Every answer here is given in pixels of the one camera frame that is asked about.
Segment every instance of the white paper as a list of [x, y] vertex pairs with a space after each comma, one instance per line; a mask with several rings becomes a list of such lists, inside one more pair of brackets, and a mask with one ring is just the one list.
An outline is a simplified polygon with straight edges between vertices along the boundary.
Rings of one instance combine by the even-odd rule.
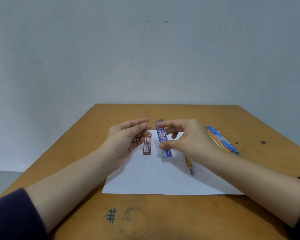
[[103, 194], [242, 195], [195, 162], [192, 162], [191, 175], [184, 154], [176, 150], [171, 150], [173, 157], [164, 159], [156, 130], [149, 132], [152, 133], [152, 154], [143, 155], [143, 144], [140, 145], [125, 164], [107, 178]]

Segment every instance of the wooden table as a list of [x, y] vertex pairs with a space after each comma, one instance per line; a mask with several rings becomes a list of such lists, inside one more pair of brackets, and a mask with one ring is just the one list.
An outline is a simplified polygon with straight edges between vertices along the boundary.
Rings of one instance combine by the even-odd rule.
[[[91, 153], [110, 126], [142, 117], [153, 127], [159, 119], [197, 118], [220, 130], [247, 160], [300, 176], [300, 147], [239, 106], [96, 104], [3, 195]], [[282, 222], [244, 195], [101, 194], [103, 185], [61, 222], [52, 239], [287, 239]], [[113, 223], [107, 220], [111, 209], [117, 211]]]

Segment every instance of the wall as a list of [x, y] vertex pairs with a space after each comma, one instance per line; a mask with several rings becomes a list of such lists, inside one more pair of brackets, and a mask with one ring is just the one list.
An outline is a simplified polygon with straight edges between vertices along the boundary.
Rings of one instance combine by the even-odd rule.
[[300, 0], [0, 0], [0, 170], [95, 103], [238, 104], [300, 145]]

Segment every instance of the forearm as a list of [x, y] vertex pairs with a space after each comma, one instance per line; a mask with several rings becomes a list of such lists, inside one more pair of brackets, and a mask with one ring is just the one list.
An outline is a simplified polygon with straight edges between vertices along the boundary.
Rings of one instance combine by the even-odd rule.
[[300, 217], [300, 179], [220, 151], [202, 165], [294, 227]]
[[111, 173], [98, 150], [26, 188], [48, 233]]

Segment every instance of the left hand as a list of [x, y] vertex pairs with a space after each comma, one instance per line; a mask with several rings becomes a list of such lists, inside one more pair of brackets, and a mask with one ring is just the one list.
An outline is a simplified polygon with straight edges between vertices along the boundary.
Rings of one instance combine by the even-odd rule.
[[149, 119], [126, 121], [110, 128], [100, 149], [114, 170], [120, 168], [134, 149], [145, 141], [147, 130], [151, 129]]

